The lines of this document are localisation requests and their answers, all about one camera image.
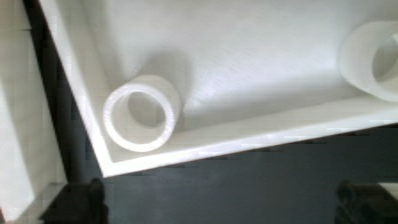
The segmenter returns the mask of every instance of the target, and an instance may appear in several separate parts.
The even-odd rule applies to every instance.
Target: tape roll
[[[131,107],[143,110],[142,105],[131,105],[133,94],[140,94],[158,104],[163,112],[163,122],[152,127],[142,124],[131,113]],[[117,145],[134,151],[154,150],[166,142],[181,111],[181,98],[168,81],[154,76],[138,76],[111,92],[102,107],[102,122],[110,138]]]
[[[378,80],[373,61],[381,44],[389,39],[398,43],[398,22],[373,22],[353,31],[341,48],[341,73],[349,84],[381,100],[398,102],[398,61]]]

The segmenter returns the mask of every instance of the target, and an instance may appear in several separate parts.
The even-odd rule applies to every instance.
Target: white roll edge
[[[145,94],[161,106],[165,121],[156,127],[142,125],[127,111],[127,98],[133,93]],[[156,75],[140,75],[110,93],[102,106],[106,133],[124,149],[149,152],[161,147],[174,132],[179,112],[181,97],[170,82]],[[127,130],[117,128],[117,125],[129,126]],[[147,136],[154,138],[149,142],[136,141]]]
[[[339,52],[339,68],[348,83],[381,100],[398,102],[398,62],[394,77],[378,81],[373,74],[373,60],[383,41],[398,42],[398,21],[371,22],[349,34]]]

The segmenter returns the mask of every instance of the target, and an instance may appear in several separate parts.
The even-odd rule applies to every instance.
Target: white tray
[[[398,121],[398,107],[346,83],[353,29],[398,20],[390,0],[40,0],[102,176]],[[101,109],[140,74],[163,76],[182,115],[163,147],[124,150]]]

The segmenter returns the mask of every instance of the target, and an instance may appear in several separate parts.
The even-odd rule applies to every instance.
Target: gray surface
[[[99,167],[40,13],[28,8],[67,178],[88,182]],[[332,224],[339,181],[398,181],[396,127],[104,179],[110,223]]]

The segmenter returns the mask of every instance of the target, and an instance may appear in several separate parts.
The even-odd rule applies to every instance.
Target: dark object
[[[335,224],[398,224],[398,201],[378,184],[342,181],[337,198]]]
[[[335,224],[353,224],[351,218],[349,218],[341,206],[337,206],[337,208],[335,208],[333,223]]]
[[[394,200],[389,192],[378,184],[353,185],[342,181],[337,187],[337,198],[348,212],[360,206],[369,199]]]
[[[0,224],[5,223],[5,220],[3,220],[3,212],[1,212],[1,209],[0,209]]]
[[[46,224],[106,224],[108,207],[102,203],[102,184],[67,184],[40,216]]]
[[[51,121],[54,128],[54,136],[60,148],[60,157],[65,171],[67,181],[78,176],[78,168],[70,163],[72,158],[79,158],[72,152],[78,151],[78,143],[70,140],[76,136],[76,128],[72,127],[70,117],[76,111],[76,103],[70,95],[69,83],[65,80],[63,68],[58,59],[56,47],[53,43],[47,23],[40,8],[38,0],[22,0],[26,16],[30,21],[30,35],[33,42],[37,65],[42,76],[42,87],[46,92],[47,107],[51,113]],[[78,131],[83,132],[81,120]]]

